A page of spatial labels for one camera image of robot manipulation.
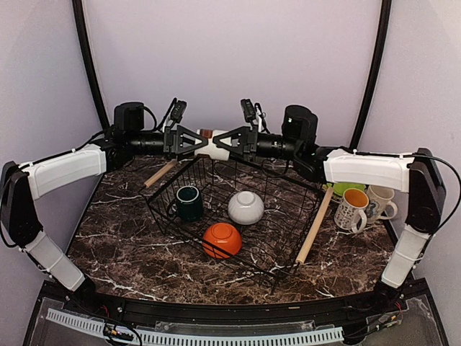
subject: wooden stick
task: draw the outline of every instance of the wooden stick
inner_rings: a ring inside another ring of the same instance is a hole
[[[157,182],[157,180],[162,178],[170,169],[176,166],[177,163],[178,161],[171,160],[168,164],[161,167],[152,177],[147,179],[146,182],[144,182],[144,185],[146,187],[151,187],[155,182]]]
[[[328,205],[330,204],[331,196],[333,195],[333,188],[329,187],[325,192],[325,196],[323,197],[322,204],[318,209],[317,215],[315,216],[314,222],[310,227],[308,236],[305,238],[303,247],[301,247],[300,253],[297,254],[296,263],[303,264],[306,257],[309,254],[310,248],[312,247],[312,243],[314,242],[315,237],[317,236],[318,229],[320,228],[323,218],[325,217],[326,210],[328,209]]]

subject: mug handle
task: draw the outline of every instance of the mug handle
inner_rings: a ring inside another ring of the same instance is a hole
[[[395,216],[397,215],[397,211],[398,211],[397,205],[391,201],[388,202],[388,205],[392,207],[392,209],[394,210],[394,214],[392,216],[379,216],[378,218],[380,220],[390,220],[391,218],[395,218]]]
[[[357,229],[358,222],[352,223],[352,231],[355,234],[362,233],[363,229],[367,225],[367,215],[365,214],[365,212],[362,209],[359,210],[359,215],[360,215],[360,219],[362,220],[362,223],[361,223],[360,227]]]
[[[178,210],[174,210],[173,206],[176,204],[175,200],[172,200],[170,204],[166,207],[166,216],[168,218],[176,218],[178,216]]]

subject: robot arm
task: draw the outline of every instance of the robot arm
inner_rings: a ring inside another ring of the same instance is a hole
[[[181,120],[184,103],[179,111],[171,112],[172,123]],[[180,125],[175,129],[166,126],[163,133],[143,131],[143,105],[120,105],[115,109],[115,125],[105,139],[40,163],[6,164],[0,184],[4,190],[1,222],[14,243],[65,288],[75,293],[91,289],[93,282],[43,231],[34,200],[79,179],[119,169],[134,154],[181,159],[207,152],[214,159],[212,153],[221,148],[249,160],[257,156],[291,160],[294,170],[311,182],[357,182],[409,193],[406,225],[378,283],[389,290],[399,288],[440,224],[445,199],[443,181],[434,162],[420,157],[430,156],[430,151],[420,149],[418,157],[412,157],[319,147],[315,145],[317,117],[301,106],[287,107],[282,135],[260,133],[257,117],[261,111],[255,112],[249,100],[241,104],[250,127],[219,132],[218,136],[206,136],[213,133],[206,130],[200,131],[204,136],[197,135]]]

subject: white bowl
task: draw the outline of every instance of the white bowl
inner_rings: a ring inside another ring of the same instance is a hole
[[[256,193],[241,191],[230,199],[228,213],[234,222],[251,225],[261,220],[264,215],[264,203]]]

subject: lavender wall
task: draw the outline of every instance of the lavender wall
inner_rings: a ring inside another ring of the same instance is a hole
[[[97,132],[71,1],[3,1],[0,23],[0,165],[56,154]],[[84,180],[37,201],[40,221],[61,247],[94,185]],[[0,345],[22,345],[45,276],[2,244],[0,263]]]
[[[427,147],[461,171],[461,3],[394,1],[389,35],[361,149],[403,152]],[[459,191],[447,186],[446,216]],[[399,196],[399,227],[406,199]],[[451,345],[461,345],[461,212],[437,234],[416,275],[426,277]]]
[[[289,104],[320,117],[318,141],[350,142],[375,44],[380,1],[87,1],[102,93],[163,116],[188,101],[184,124],[243,124],[259,101],[280,131]]]

